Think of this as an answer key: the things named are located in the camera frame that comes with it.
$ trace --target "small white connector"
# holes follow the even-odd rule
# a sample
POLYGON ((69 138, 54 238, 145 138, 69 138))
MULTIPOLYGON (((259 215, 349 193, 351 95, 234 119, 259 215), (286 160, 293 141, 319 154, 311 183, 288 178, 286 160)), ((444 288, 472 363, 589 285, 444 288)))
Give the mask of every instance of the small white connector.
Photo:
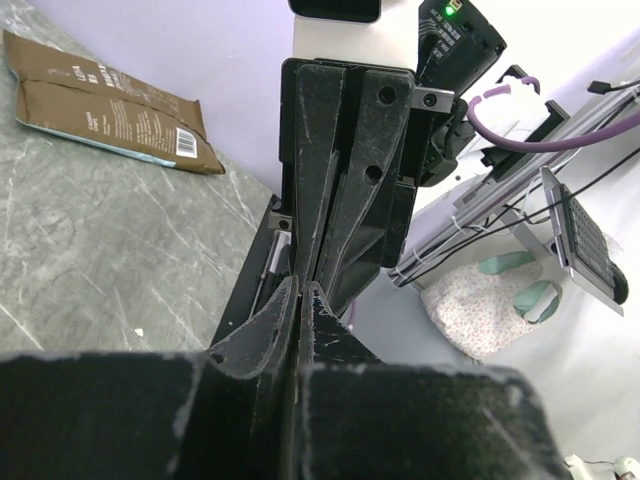
POLYGON ((573 480, 594 480, 587 465, 577 455, 569 455, 564 461, 569 468, 569 473, 571 473, 573 480))
POLYGON ((640 463, 631 457, 619 457, 613 464, 613 471, 624 480, 640 478, 640 463))

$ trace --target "screw hole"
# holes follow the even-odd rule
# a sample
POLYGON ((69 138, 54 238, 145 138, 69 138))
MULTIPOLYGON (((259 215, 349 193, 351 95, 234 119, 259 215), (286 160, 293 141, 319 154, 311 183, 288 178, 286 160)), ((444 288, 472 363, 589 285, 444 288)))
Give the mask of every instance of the screw hole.
POLYGON ((212 353, 211 354, 211 358, 213 359, 214 362, 216 362, 218 365, 221 363, 224 363, 227 359, 224 355, 220 355, 219 353, 212 353))
POLYGON ((391 87, 384 87, 378 92, 378 99, 384 105, 391 105, 396 100, 396 91, 391 87))
POLYGON ((438 99, 433 93, 427 93, 422 99, 422 103, 424 103, 425 107, 433 107, 438 103, 438 99))
POLYGON ((371 165, 364 171, 364 180, 369 185, 377 185, 382 179, 382 170, 377 165, 371 165))

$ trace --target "metal screw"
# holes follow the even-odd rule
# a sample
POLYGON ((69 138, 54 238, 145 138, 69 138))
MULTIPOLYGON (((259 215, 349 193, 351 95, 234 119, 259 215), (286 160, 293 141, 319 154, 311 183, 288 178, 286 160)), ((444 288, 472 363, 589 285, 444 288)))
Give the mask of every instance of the metal screw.
POLYGON ((427 93, 422 99, 422 103, 424 103, 425 107, 433 107, 436 103, 438 103, 438 99, 433 93, 427 93))

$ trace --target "black electronic device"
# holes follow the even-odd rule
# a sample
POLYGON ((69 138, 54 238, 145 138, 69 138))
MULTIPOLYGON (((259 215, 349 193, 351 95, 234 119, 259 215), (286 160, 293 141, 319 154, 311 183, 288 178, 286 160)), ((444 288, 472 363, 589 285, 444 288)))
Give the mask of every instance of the black electronic device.
POLYGON ((622 314, 628 296, 624 275, 609 257, 607 239, 569 188, 548 168, 541 170, 547 202, 551 206, 555 245, 561 265, 575 283, 622 314))
POLYGON ((381 3, 382 0, 289 0, 296 15, 357 23, 376 22, 381 3))
POLYGON ((420 6, 420 25, 422 43, 430 51, 417 72, 425 87, 462 95, 507 48, 498 31, 468 0, 425 0, 420 6), (425 42, 424 37, 436 33, 433 43, 425 42))

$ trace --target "countertop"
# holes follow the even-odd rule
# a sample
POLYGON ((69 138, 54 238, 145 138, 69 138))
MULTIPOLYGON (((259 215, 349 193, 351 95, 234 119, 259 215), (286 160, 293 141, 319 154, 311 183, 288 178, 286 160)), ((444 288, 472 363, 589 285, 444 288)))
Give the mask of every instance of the countertop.
MULTIPOLYGON (((0 27, 91 57, 24 0, 0 27)), ((204 349, 270 192, 220 152, 202 176, 31 130, 15 86, 0 68, 0 352, 204 349)))

